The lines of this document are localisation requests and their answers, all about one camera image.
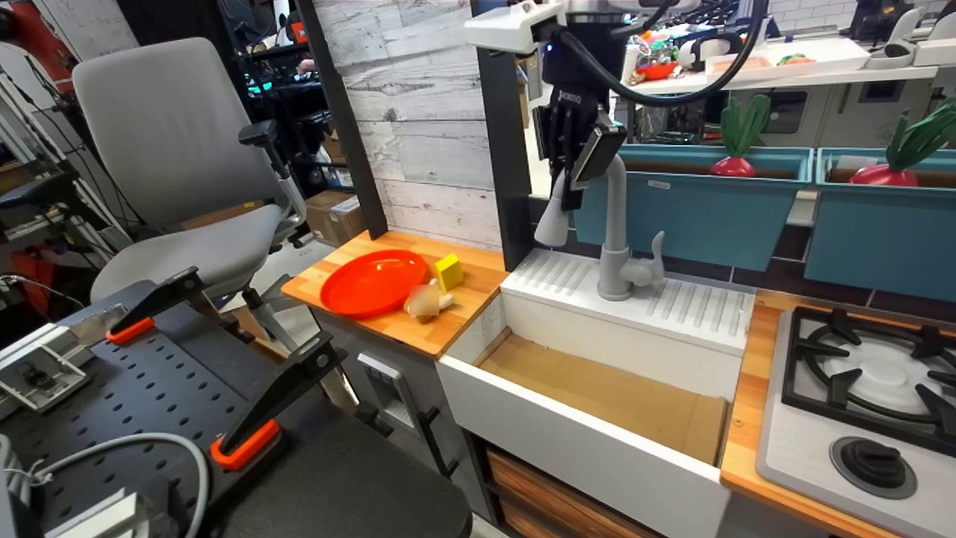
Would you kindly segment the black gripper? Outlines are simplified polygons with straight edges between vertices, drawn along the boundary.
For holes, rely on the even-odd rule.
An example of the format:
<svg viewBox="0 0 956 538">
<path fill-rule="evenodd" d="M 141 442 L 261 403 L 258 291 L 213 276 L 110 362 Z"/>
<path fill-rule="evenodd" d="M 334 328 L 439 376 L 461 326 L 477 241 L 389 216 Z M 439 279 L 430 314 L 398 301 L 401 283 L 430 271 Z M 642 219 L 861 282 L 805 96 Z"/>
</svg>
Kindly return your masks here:
<svg viewBox="0 0 956 538">
<path fill-rule="evenodd" d="M 625 40 L 616 37 L 610 23 L 575 23 L 572 37 L 579 40 L 610 74 L 622 74 Z M 575 211 L 579 210 L 579 195 L 572 186 L 600 177 L 625 143 L 627 129 L 619 123 L 600 123 L 593 129 L 579 153 L 579 138 L 593 126 L 594 114 L 610 105 L 610 89 L 560 40 L 543 45 L 543 80 L 549 83 L 548 147 L 561 155 L 561 210 Z"/>
</svg>

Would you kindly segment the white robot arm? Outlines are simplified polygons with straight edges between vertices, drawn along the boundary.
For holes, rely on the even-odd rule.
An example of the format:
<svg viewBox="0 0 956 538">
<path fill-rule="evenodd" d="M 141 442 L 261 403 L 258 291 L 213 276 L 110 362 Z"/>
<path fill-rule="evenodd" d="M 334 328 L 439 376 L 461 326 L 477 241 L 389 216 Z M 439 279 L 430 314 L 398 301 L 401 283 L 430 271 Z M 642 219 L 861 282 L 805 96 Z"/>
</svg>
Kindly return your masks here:
<svg viewBox="0 0 956 538">
<path fill-rule="evenodd" d="M 549 162 L 549 177 L 572 171 L 610 86 L 564 40 L 593 53 L 606 74 L 619 74 L 627 45 L 625 11 L 572 11 L 564 0 L 476 0 L 464 34 L 477 51 L 482 93 L 489 114 L 486 129 L 501 129 L 501 138 L 494 141 L 494 171 L 506 171 L 501 153 L 516 141 L 519 60 L 534 53 L 543 53 L 543 83 L 549 86 L 543 158 Z"/>
</svg>

